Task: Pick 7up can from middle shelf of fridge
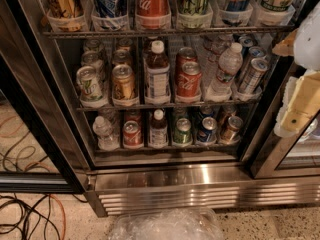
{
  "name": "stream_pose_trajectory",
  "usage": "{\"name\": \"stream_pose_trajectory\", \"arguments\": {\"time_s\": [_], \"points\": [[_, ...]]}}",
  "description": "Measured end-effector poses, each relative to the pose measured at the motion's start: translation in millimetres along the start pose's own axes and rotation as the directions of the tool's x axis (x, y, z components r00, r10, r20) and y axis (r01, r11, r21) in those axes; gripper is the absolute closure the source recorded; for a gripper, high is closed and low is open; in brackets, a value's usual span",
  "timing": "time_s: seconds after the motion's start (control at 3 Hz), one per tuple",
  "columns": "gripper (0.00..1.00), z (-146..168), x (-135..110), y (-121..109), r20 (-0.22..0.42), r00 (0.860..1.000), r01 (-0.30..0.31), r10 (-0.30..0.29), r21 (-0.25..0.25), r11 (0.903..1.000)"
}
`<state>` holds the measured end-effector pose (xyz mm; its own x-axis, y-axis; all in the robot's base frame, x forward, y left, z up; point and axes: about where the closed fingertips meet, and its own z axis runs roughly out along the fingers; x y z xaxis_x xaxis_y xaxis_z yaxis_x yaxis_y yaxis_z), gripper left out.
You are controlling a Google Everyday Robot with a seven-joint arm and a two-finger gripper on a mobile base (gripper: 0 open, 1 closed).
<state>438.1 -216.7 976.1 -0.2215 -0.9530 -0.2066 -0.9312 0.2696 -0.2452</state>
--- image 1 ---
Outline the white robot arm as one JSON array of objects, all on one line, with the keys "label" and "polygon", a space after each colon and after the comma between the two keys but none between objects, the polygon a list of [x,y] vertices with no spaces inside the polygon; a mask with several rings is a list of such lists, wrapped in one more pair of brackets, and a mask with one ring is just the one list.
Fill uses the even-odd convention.
[{"label": "white robot arm", "polygon": [[289,78],[276,118],[274,133],[287,138],[301,131],[320,110],[320,2],[272,52],[293,56],[295,64],[306,69],[301,77]]}]

